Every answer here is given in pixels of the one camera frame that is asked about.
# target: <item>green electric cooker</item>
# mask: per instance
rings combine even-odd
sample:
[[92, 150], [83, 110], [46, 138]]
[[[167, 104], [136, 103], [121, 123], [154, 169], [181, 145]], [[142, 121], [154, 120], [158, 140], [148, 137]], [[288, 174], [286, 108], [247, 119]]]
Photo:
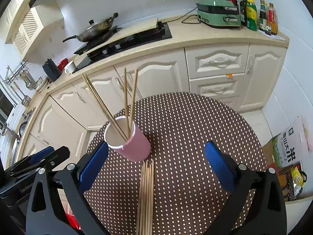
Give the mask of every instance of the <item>green electric cooker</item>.
[[197, 3], [198, 19], [212, 27], [240, 27], [238, 6], [227, 0], [202, 0]]

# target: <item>metal screw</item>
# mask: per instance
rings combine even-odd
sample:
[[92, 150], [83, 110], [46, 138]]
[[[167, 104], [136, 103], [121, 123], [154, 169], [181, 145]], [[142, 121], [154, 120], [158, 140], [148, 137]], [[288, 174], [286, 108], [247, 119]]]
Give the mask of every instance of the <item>metal screw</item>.
[[274, 168], [269, 168], [269, 173], [275, 174], [275, 169]]
[[44, 168], [40, 168], [40, 170], [38, 171], [39, 174], [44, 174], [46, 170]]
[[239, 168], [240, 170], [246, 170], [246, 169], [247, 169], [247, 166], [245, 166], [244, 164], [239, 164], [239, 165], [238, 165], [238, 168]]
[[75, 164], [68, 164], [68, 165], [66, 166], [66, 168], [67, 168], [68, 170], [72, 170], [72, 169], [75, 168]]

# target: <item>blue rubber pad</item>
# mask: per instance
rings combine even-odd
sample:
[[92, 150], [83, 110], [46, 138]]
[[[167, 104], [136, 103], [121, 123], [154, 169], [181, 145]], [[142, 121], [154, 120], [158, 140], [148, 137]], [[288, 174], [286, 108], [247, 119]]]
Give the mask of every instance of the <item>blue rubber pad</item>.
[[208, 142], [204, 146], [204, 155], [219, 179], [221, 186], [226, 191], [233, 192], [235, 190], [234, 174], [224, 162], [220, 150], [211, 142]]
[[93, 156], [89, 159], [79, 174], [80, 193], [90, 190], [108, 155], [109, 147], [108, 144], [104, 141], [94, 152]]
[[39, 151], [38, 153], [31, 155], [29, 163], [31, 165], [34, 165], [38, 163], [41, 159], [45, 158], [47, 155], [51, 154], [53, 151], [54, 151], [53, 147], [46, 147], [45, 149]]

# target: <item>round table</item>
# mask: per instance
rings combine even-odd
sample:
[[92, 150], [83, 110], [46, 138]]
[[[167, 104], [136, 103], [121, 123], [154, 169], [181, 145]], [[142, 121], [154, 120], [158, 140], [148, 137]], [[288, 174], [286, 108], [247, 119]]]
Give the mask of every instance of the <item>round table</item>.
[[[230, 193], [220, 185], [203, 155], [213, 140], [237, 163], [265, 171], [261, 145], [248, 123], [217, 100], [190, 93], [151, 96], [136, 102], [135, 122], [151, 143], [155, 160], [153, 234], [202, 235]], [[124, 115], [121, 110], [116, 117]], [[91, 141], [91, 152], [106, 123]], [[140, 167], [110, 150], [85, 198], [111, 234], [134, 235]], [[234, 227], [242, 225], [253, 199], [251, 190]]]

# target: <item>beige countertop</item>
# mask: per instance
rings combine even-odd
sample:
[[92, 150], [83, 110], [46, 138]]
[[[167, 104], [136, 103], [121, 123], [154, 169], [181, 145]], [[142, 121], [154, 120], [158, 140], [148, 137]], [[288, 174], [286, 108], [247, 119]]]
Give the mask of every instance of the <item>beige countertop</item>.
[[[91, 74], [130, 59], [182, 47], [225, 43], [253, 43], [285, 48], [289, 45], [289, 38], [282, 33], [279, 33], [279, 35], [283, 37], [285, 41], [270, 39], [262, 33], [251, 31], [246, 27], [241, 27], [240, 29], [216, 29], [205, 24], [182, 24], [180, 20], [169, 22], [168, 26], [170, 28], [172, 38], [128, 49], [95, 62], [74, 74], [62, 73], [59, 79], [51, 84], [48, 84], [48, 89], [46, 88], [43, 92], [36, 93], [32, 98], [28, 110], [33, 107], [36, 107], [36, 109], [26, 126], [23, 137], [21, 138], [17, 160], [19, 160], [22, 156], [21, 150], [24, 149], [30, 129], [47, 97], [66, 85], [81, 79], [82, 73]], [[86, 54], [77, 56], [74, 60], [75, 64], [78, 65], [85, 57]]]

